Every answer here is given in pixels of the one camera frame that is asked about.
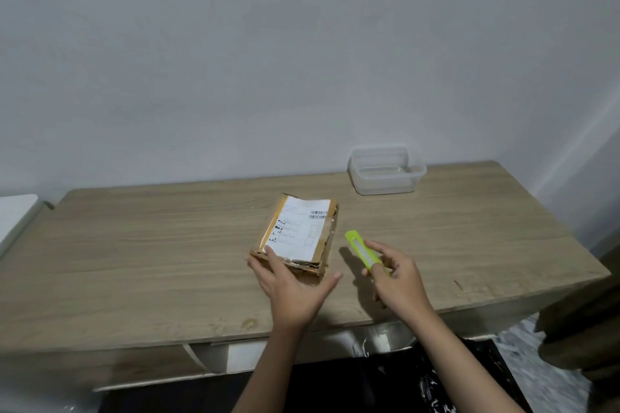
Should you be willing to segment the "person's right hand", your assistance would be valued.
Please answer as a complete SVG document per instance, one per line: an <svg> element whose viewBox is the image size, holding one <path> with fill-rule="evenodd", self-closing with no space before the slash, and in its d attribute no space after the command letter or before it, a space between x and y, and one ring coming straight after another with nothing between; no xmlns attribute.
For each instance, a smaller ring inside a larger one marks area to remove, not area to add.
<svg viewBox="0 0 620 413"><path fill-rule="evenodd" d="M400 250L387 245L384 262L393 269L389 276L372 278L375 300L392 310L412 327L428 321L435 313L415 261Z"/></svg>

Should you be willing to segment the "person's left hand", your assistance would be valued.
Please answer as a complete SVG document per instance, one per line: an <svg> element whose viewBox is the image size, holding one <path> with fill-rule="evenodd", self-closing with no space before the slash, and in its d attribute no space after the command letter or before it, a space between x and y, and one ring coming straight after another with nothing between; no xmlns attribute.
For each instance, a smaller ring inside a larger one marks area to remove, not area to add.
<svg viewBox="0 0 620 413"><path fill-rule="evenodd" d="M308 327L328 296L320 296L315 286L300 282L271 247L266 251L269 268L253 256L246 262L269 299L273 328L279 324Z"/></svg>

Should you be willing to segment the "green utility knife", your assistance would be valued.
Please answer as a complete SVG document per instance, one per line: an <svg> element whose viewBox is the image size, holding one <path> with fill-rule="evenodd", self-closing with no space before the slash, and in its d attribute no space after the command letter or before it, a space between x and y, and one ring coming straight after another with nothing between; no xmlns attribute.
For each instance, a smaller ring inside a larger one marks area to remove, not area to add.
<svg viewBox="0 0 620 413"><path fill-rule="evenodd" d="M360 260L363 266L362 271L372 265L383 265L385 273L389 276L393 275L393 269L384 262L385 250L388 249L387 245L379 242L369 245L370 241L362 238L357 230L347 231L345 238L352 253Z"/></svg>

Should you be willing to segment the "cardboard parcel with white label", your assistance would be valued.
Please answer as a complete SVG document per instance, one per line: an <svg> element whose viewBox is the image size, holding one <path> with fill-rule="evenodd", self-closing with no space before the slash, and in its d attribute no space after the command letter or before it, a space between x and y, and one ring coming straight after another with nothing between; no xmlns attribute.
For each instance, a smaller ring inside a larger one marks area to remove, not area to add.
<svg viewBox="0 0 620 413"><path fill-rule="evenodd" d="M329 263L338 211L336 198L302 199L281 193L249 253L269 267L268 246L300 282L317 285Z"/></svg>

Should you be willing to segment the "person's left forearm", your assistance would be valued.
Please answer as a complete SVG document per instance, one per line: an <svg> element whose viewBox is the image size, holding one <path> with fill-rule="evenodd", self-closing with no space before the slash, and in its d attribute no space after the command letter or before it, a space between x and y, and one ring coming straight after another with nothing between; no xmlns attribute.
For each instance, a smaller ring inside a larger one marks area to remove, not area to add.
<svg viewBox="0 0 620 413"><path fill-rule="evenodd" d="M305 331L306 325L274 326L231 413L283 413L291 370Z"/></svg>

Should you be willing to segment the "person's right forearm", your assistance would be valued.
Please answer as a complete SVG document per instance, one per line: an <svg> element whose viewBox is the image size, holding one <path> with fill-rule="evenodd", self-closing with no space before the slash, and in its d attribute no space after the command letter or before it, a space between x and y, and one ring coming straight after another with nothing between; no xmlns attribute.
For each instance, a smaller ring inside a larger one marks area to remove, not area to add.
<svg viewBox="0 0 620 413"><path fill-rule="evenodd" d="M434 310L407 309L399 318L422 344L458 413L525 413Z"/></svg>

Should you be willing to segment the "clear plastic container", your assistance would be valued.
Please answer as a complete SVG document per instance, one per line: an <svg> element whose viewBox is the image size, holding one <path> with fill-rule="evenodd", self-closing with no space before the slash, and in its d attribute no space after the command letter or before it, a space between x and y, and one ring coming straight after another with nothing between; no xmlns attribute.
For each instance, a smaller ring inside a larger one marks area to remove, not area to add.
<svg viewBox="0 0 620 413"><path fill-rule="evenodd" d="M363 145L351 150L347 171L358 194L378 196L413 192L427 165L405 144Z"/></svg>

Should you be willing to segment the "black plastic bag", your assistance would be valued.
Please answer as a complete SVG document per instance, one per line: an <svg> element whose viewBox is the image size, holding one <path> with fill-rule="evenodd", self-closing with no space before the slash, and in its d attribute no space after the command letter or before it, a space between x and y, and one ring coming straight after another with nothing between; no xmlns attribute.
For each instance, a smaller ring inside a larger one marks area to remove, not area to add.
<svg viewBox="0 0 620 413"><path fill-rule="evenodd" d="M98 413L230 413L250 372L106 393ZM419 344L296 365L284 413L456 413Z"/></svg>

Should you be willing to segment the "white furniture piece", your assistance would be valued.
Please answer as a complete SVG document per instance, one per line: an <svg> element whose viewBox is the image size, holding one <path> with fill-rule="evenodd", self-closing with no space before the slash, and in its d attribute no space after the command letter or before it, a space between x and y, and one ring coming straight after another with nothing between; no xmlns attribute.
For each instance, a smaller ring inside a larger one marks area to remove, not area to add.
<svg viewBox="0 0 620 413"><path fill-rule="evenodd" d="M35 194L0 197L0 260L40 214L53 209Z"/></svg>

